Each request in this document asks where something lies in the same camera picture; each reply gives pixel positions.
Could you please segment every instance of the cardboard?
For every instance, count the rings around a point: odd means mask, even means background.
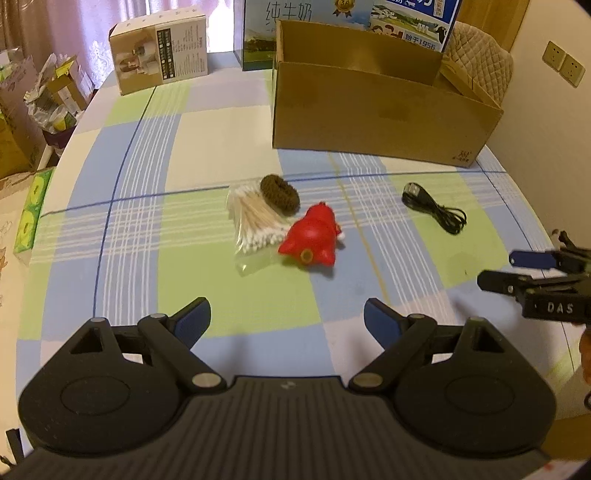
[[[56,78],[47,82],[47,89],[58,105],[76,116],[88,107],[94,85],[74,56],[56,68]]]
[[[461,3],[462,0],[375,0],[369,29],[443,51]]]
[[[206,18],[197,7],[121,22],[109,43],[121,95],[207,75]]]
[[[370,31],[280,21],[273,147],[469,167],[502,110],[462,95],[439,73],[442,58]]]
[[[374,0],[235,0],[234,53],[243,70],[270,69],[279,20],[300,20],[364,30]]]
[[[45,150],[43,133],[23,101],[36,81],[37,71],[29,57],[13,64],[11,74],[0,82],[0,178],[34,168]]]
[[[500,105],[497,105],[494,98],[491,97],[478,82],[475,82],[474,79],[468,75],[468,72],[464,70],[464,68],[462,68],[453,60],[443,59],[441,61],[439,73],[445,77],[463,96],[472,98],[491,107],[500,107]]]

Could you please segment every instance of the checkered tablecloth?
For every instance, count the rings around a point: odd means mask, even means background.
[[[197,296],[212,324],[195,353],[236,374],[345,381],[380,353],[361,313],[378,297],[440,323],[493,322],[555,389],[578,364],[576,329],[524,320],[477,274],[508,251],[551,248],[536,215],[485,148],[470,169],[371,155],[273,150],[270,73],[233,55],[211,73],[120,97],[102,86],[53,176],[30,265],[17,346],[17,393],[88,318],[130,325]],[[327,202],[346,233],[331,273],[274,264],[240,276],[228,185],[278,173],[303,208]],[[401,203],[408,181],[468,216],[459,236]]]

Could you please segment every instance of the red toy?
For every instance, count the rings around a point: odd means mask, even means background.
[[[343,238],[332,208],[320,202],[308,208],[304,218],[291,226],[278,251],[304,265],[319,263],[332,267],[335,264],[336,241]]]

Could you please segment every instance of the logo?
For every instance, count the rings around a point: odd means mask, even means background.
[[[295,388],[297,385],[295,382],[292,382],[291,380],[288,380],[287,382],[283,382],[281,384],[281,388],[283,390],[292,390],[293,388]]]
[[[562,306],[561,303],[555,305],[553,301],[548,302],[548,313],[573,313],[573,304],[567,303],[566,309]]]

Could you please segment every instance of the curtain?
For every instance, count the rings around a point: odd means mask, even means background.
[[[21,46],[37,70],[52,52],[77,54],[99,87],[113,70],[109,30],[116,23],[190,5],[207,15],[207,50],[231,50],[233,0],[0,0],[0,48]]]

